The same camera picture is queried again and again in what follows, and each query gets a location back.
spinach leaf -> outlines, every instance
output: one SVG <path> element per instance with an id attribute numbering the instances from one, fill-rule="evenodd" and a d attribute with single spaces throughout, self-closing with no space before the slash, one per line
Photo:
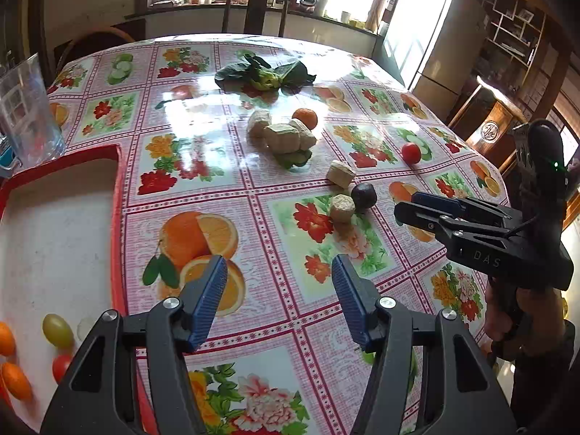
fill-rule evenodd
<path id="1" fill-rule="evenodd" d="M 215 76 L 216 82 L 221 82 L 223 80 L 235 80 L 244 78 L 247 74 L 248 68 L 251 65 L 245 62 L 230 63 L 225 67 L 220 68 Z"/>

leafy green vegetable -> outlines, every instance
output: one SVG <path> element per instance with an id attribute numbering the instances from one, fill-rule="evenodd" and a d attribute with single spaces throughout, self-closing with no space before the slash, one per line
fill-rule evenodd
<path id="1" fill-rule="evenodd" d="M 242 80 L 250 82 L 260 91 L 277 90 L 278 88 L 301 87 L 312 84 L 316 75 L 309 75 L 306 66 L 296 60 L 292 63 L 272 68 L 262 57 L 250 51 L 244 52 L 245 62 L 230 63 L 219 69 L 215 75 L 216 82 L 226 80 Z"/>

orange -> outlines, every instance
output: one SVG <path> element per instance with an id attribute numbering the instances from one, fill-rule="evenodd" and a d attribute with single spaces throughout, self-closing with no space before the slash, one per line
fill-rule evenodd
<path id="1" fill-rule="evenodd" d="M 9 357 L 16 350 L 16 341 L 10 327 L 4 322 L 0 322 L 0 355 Z"/>
<path id="2" fill-rule="evenodd" d="M 326 103 L 330 111 L 335 113 L 350 113 L 352 111 L 352 108 L 346 101 L 339 100 L 338 98 L 328 98 Z"/>
<path id="3" fill-rule="evenodd" d="M 318 124 L 318 116 L 314 111 L 308 108 L 299 108 L 295 110 L 292 118 L 301 120 L 310 130 L 314 129 L 316 124 Z"/>
<path id="4" fill-rule="evenodd" d="M 163 224 L 159 231 L 161 252 L 173 262 L 178 273 L 194 258 L 210 254 L 197 222 L 199 215 L 201 213 L 197 211 L 180 213 Z"/>
<path id="5" fill-rule="evenodd" d="M 413 101 L 413 99 L 409 95 L 405 93 L 401 93 L 401 99 L 404 101 L 404 103 L 407 104 L 408 107 L 411 108 L 411 111 L 413 110 L 414 107 L 419 106 L 417 103 L 415 103 L 415 101 Z"/>
<path id="6" fill-rule="evenodd" d="M 427 119 L 427 114 L 425 114 L 425 111 L 423 111 L 420 107 L 413 106 L 411 111 L 413 111 L 413 114 L 416 115 L 419 119 Z"/>
<path id="7" fill-rule="evenodd" d="M 159 289 L 159 297 L 165 299 L 170 296 L 179 296 L 179 293 L 186 283 L 201 278 L 211 258 L 211 255 L 206 255 L 190 261 L 183 267 L 179 275 L 179 289 L 171 289 L 162 283 Z M 235 263 L 227 260 L 227 281 L 225 282 L 225 288 L 221 295 L 221 301 L 217 306 L 216 315 L 228 315 L 237 311 L 244 301 L 244 295 L 245 283 L 242 272 Z"/>
<path id="8" fill-rule="evenodd" d="M 169 91 L 172 92 L 174 100 L 190 100 L 199 96 L 199 89 L 195 85 L 174 86 Z"/>
<path id="9" fill-rule="evenodd" d="M 500 190 L 500 185 L 498 185 L 498 182 L 495 181 L 492 177 L 487 177 L 485 180 L 485 186 L 487 186 L 487 191 L 490 195 L 492 195 L 494 198 L 500 194 L 501 190 Z"/>
<path id="10" fill-rule="evenodd" d="M 469 162 L 469 166 L 471 167 L 471 169 L 473 170 L 473 172 L 477 175 L 478 178 L 480 178 L 481 180 L 483 180 L 487 175 L 485 174 L 485 171 L 483 171 L 479 165 L 479 162 L 475 162 L 475 161 L 471 161 Z"/>
<path id="11" fill-rule="evenodd" d="M 33 389 L 28 382 L 28 378 L 19 368 L 13 363 L 4 363 L 0 368 L 2 379 L 10 394 L 21 401 L 28 401 L 33 398 Z"/>
<path id="12" fill-rule="evenodd" d="M 396 203 L 399 201 L 410 201 L 413 193 L 419 191 L 416 187 L 408 183 L 393 181 L 389 185 L 389 193 Z"/>
<path id="13" fill-rule="evenodd" d="M 69 118 L 69 109 L 60 103 L 50 103 L 50 112 L 59 127 L 65 124 Z"/>
<path id="14" fill-rule="evenodd" d="M 197 223 L 213 255 L 233 257 L 238 248 L 238 231 L 232 221 L 219 214 L 200 214 Z"/>

wooden chair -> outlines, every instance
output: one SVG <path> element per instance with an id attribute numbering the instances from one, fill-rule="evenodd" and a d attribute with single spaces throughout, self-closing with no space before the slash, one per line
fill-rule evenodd
<path id="1" fill-rule="evenodd" d="M 69 42 L 59 58 L 59 63 L 56 64 L 56 73 L 59 74 L 68 62 L 130 42 L 135 42 L 135 40 L 118 28 L 98 28 L 87 31 Z"/>
<path id="2" fill-rule="evenodd" d="M 284 8 L 280 17 L 280 28 L 278 37 L 284 37 L 284 28 L 286 26 L 286 15 L 288 14 L 288 3 L 291 0 L 284 0 Z M 248 0 L 246 10 L 246 21 L 244 22 L 244 34 L 262 34 L 264 28 L 264 17 L 266 15 L 266 3 L 268 0 Z M 221 32 L 227 32 L 227 24 L 230 21 L 231 0 L 225 0 L 225 11 L 223 14 L 223 23 Z"/>

table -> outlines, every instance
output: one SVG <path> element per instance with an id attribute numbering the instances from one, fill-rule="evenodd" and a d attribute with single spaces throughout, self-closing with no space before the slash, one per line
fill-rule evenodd
<path id="1" fill-rule="evenodd" d="M 295 95 L 243 87 L 226 93 L 216 69 L 245 51 L 272 66 L 301 58 L 314 86 Z M 228 259 L 228 285 L 208 340 L 186 356 L 205 423 L 219 434 L 350 432 L 372 356 L 350 338 L 330 278 L 347 253 L 359 275 L 412 310 L 453 307 L 480 345 L 485 279 L 450 263 L 432 235 L 396 223 L 393 208 L 414 191 L 507 204 L 497 169 L 446 128 L 374 62 L 327 46 L 275 37 L 197 34 L 115 47 L 69 63 L 50 86 L 67 153 L 118 145 L 127 163 L 121 263 L 129 313 L 172 295 L 143 282 L 153 255 L 195 279 L 208 255 Z M 286 122 L 318 114 L 318 141 L 304 167 L 284 169 L 246 136 L 250 114 Z M 418 143 L 415 167 L 400 148 Z M 328 216 L 340 192 L 325 179 L 332 160 L 371 182 L 378 203 L 352 224 Z M 419 374 L 404 430 L 414 427 Z M 147 386 L 146 355 L 138 367 Z M 276 416 L 266 419 L 266 405 Z"/>

